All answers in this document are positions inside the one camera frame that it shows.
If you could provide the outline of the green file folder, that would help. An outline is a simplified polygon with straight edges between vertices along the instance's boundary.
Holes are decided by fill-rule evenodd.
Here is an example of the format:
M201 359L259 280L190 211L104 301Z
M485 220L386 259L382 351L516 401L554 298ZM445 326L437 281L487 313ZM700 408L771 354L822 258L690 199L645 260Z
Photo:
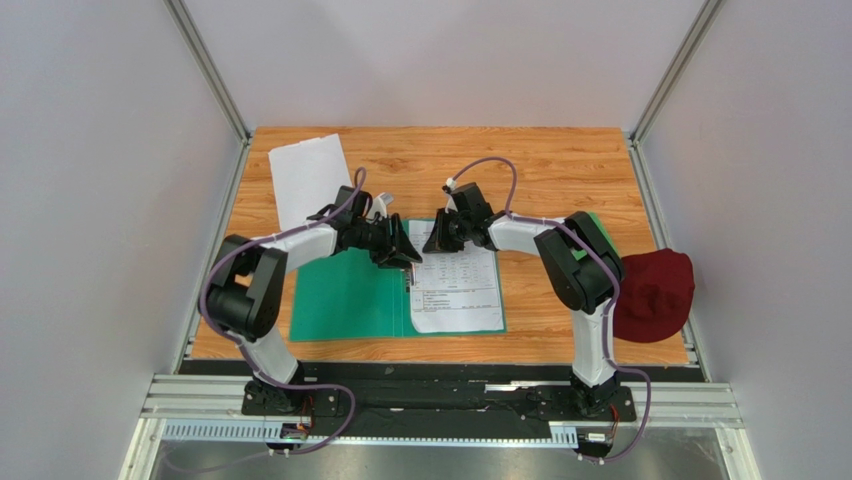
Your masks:
M313 261L297 272L292 342L415 338L403 270L381 269L363 250Z

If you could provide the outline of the white paper sheet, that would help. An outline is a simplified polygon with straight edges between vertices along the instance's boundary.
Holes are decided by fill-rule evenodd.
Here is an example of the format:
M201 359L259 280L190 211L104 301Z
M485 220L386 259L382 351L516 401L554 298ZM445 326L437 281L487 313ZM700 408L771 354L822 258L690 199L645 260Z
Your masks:
M352 186L338 134L280 146L268 153L280 231L302 225Z

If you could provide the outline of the printed paper sheet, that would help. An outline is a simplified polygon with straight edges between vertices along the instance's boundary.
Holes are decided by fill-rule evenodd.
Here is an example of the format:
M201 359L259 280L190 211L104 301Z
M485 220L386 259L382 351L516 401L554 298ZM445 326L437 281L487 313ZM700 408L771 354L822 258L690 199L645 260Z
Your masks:
M456 253L425 253L431 220L405 223L422 262L413 267L410 320L419 335L473 335L506 331L496 254L470 243Z

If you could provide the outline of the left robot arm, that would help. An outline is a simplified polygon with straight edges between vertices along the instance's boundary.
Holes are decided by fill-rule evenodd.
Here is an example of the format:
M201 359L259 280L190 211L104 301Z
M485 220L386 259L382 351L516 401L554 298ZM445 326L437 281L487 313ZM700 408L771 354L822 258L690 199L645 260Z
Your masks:
M276 328L284 281L302 266L349 249L367 252L385 269L410 271L422 261L400 216L374 207L369 193L349 186L297 227L258 239L232 234L223 240L198 309L251 367L250 401L284 414L305 404L304 368Z

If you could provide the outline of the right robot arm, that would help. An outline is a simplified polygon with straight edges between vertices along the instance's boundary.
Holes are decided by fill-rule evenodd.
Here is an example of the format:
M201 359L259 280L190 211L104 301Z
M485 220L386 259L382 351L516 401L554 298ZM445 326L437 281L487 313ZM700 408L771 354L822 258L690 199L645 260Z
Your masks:
M436 212L424 253L456 253L472 244L538 257L556 297L571 312L574 359L568 403L586 418L609 412L620 386L611 314L624 268L604 229L587 212L562 220L498 213L474 183L448 181L443 190L448 203Z

